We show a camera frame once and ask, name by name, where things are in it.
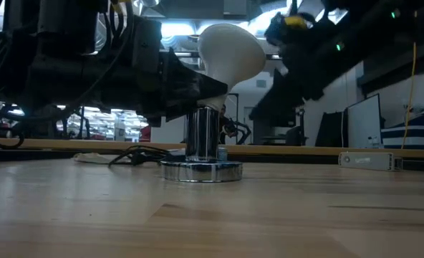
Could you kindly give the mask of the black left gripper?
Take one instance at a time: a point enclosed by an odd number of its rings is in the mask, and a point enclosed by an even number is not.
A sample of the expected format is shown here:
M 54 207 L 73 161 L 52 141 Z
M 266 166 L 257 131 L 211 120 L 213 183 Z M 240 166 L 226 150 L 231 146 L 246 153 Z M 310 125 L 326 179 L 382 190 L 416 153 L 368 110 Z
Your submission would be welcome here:
M 228 92 L 226 83 L 186 67 L 170 49 L 160 51 L 161 24 L 132 16 L 127 38 L 117 49 L 96 55 L 61 55 L 53 47 L 38 54 L 29 71 L 29 95 L 35 108 L 65 104 L 101 110 L 134 110 L 151 126 L 186 115 L 199 100 Z M 167 82 L 168 72 L 168 105 Z

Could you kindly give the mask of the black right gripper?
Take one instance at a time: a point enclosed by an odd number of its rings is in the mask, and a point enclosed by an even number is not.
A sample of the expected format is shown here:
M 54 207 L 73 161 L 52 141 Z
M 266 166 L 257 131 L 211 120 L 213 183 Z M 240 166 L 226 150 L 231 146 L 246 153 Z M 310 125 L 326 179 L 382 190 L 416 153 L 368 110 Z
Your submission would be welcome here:
M 288 27 L 286 16 L 301 16 L 307 29 Z M 266 41 L 279 49 L 283 65 L 288 72 L 283 75 L 274 70 L 273 84 L 258 101 L 250 114 L 252 120 L 287 120 L 289 113 L 303 105 L 303 100 L 319 100 L 324 96 L 318 49 L 337 36 L 340 25 L 324 16 L 316 20 L 311 14 L 300 12 L 287 15 L 276 13 L 265 31 Z

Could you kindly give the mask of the chrome lamp socket base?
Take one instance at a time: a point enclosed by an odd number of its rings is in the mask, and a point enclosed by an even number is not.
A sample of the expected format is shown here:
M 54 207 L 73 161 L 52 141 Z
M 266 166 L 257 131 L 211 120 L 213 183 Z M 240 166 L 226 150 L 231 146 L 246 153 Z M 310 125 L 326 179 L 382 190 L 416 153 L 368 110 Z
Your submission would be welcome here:
M 219 111 L 200 107 L 186 117 L 185 155 L 167 156 L 161 173 L 170 181 L 222 183 L 242 179 L 242 163 L 219 158 Z

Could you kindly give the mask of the person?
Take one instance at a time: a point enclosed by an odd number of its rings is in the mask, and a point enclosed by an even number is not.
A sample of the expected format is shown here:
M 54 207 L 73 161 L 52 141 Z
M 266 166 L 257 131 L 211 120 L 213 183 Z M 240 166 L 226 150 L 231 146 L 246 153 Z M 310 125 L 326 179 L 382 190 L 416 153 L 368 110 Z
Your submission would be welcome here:
M 226 143 L 226 136 L 232 138 L 236 136 L 236 127 L 233 121 L 225 116 L 226 106 L 223 105 L 219 115 L 219 143 Z

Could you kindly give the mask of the red background bin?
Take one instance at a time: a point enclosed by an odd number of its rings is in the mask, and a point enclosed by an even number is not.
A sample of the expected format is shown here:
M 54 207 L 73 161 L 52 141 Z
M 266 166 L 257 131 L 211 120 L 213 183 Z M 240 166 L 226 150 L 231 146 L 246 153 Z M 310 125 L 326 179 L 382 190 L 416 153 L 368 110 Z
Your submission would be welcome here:
M 151 140 L 151 127 L 149 125 L 140 129 L 139 142 L 150 142 Z

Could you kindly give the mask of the white board panel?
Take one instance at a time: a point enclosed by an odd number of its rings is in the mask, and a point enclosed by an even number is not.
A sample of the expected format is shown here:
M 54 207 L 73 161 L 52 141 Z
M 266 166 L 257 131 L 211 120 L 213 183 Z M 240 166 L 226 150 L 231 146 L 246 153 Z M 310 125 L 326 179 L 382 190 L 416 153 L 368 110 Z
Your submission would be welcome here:
M 382 147 L 379 94 L 349 106 L 347 114 L 348 146 L 350 148 L 367 148 L 369 136 L 378 137 L 379 148 Z

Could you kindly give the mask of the brown paper notebook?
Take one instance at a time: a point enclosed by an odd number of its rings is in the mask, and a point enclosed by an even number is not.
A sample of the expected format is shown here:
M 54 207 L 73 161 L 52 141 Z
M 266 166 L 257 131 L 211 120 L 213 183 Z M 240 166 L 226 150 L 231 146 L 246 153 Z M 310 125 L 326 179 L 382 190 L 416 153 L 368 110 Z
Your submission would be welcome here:
M 79 163 L 109 164 L 117 158 L 117 155 L 103 155 L 99 153 L 78 153 L 72 157 L 73 161 Z

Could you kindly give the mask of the blue white striped box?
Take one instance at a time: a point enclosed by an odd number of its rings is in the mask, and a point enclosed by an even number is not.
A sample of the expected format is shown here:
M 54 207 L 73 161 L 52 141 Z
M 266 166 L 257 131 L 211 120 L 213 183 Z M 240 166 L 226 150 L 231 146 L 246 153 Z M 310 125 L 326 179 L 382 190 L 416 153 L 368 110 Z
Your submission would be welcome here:
M 381 130 L 384 148 L 424 150 L 424 102 L 403 106 L 403 121 Z

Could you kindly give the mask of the light wooden desk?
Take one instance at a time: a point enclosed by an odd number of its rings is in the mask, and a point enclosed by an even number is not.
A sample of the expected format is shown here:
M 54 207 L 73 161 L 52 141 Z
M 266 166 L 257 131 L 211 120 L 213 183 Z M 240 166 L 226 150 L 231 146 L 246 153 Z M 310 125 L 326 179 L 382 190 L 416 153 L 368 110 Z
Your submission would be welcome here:
M 56 149 L 56 150 L 91 150 L 116 151 L 133 146 L 130 142 L 106 140 L 47 140 L 26 139 L 22 148 Z M 337 156 L 341 152 L 393 153 L 401 158 L 424 158 L 424 150 L 413 149 L 373 149 L 373 148 L 329 148 L 329 147 L 299 147 L 277 145 L 227 145 L 230 154 L 239 155 L 313 155 Z

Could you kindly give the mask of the black aluminium table frame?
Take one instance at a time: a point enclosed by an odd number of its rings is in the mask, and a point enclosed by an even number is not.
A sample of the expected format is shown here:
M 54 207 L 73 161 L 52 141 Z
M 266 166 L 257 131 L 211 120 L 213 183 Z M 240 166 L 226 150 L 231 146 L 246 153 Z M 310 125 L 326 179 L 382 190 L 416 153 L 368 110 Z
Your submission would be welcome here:
M 33 161 L 72 158 L 77 150 L 1 150 L 0 161 Z M 231 154 L 230 161 L 244 163 L 338 164 L 338 155 L 307 154 Z M 403 166 L 424 165 L 424 158 L 403 158 Z

